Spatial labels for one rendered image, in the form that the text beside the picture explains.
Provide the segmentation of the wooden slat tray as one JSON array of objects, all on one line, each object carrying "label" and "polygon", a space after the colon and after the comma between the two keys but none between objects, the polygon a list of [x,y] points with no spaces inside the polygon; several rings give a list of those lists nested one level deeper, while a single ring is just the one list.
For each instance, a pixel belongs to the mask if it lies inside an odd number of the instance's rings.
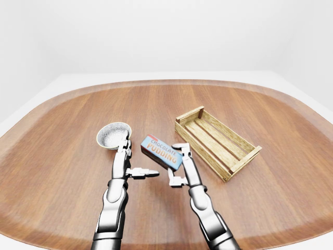
[{"label": "wooden slat tray", "polygon": [[178,116],[175,131],[224,182],[251,162],[262,149],[217,120],[203,106]]}]

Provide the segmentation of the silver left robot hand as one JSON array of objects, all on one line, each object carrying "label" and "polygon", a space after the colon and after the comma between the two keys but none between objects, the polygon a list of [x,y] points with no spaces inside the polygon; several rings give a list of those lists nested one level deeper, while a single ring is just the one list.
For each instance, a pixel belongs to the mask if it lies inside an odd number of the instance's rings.
[{"label": "silver left robot hand", "polygon": [[133,168],[131,169],[130,159],[132,157],[131,140],[126,135],[119,142],[118,150],[115,154],[112,166],[113,179],[144,179],[146,177],[156,177],[159,172],[156,170]]}]

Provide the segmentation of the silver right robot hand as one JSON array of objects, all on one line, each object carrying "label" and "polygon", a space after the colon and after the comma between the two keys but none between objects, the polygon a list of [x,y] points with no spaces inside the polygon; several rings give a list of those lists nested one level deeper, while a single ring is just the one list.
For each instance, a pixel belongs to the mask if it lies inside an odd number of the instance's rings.
[{"label": "silver right robot hand", "polygon": [[185,170],[185,177],[174,176],[171,168],[168,169],[169,186],[174,188],[181,188],[183,185],[194,187],[202,185],[200,174],[197,170],[195,162],[193,160],[190,144],[189,143],[176,143],[172,145],[173,149],[180,150],[183,154],[182,164]]}]

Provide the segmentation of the blue chocolate pudding box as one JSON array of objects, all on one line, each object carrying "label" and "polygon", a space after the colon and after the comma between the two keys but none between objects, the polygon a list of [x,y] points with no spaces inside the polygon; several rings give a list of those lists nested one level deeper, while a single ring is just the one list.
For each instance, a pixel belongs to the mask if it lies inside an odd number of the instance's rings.
[{"label": "blue chocolate pudding box", "polygon": [[165,169],[177,171],[182,164],[182,155],[160,139],[149,134],[140,144],[141,150]]}]

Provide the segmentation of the white speckled bowl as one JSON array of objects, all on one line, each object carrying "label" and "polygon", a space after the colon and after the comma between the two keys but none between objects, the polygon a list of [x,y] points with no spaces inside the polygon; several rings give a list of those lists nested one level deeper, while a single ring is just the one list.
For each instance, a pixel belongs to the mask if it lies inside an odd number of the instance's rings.
[{"label": "white speckled bowl", "polygon": [[120,141],[128,140],[131,134],[132,129],[127,123],[113,122],[100,129],[96,141],[103,148],[115,150],[118,149]]}]

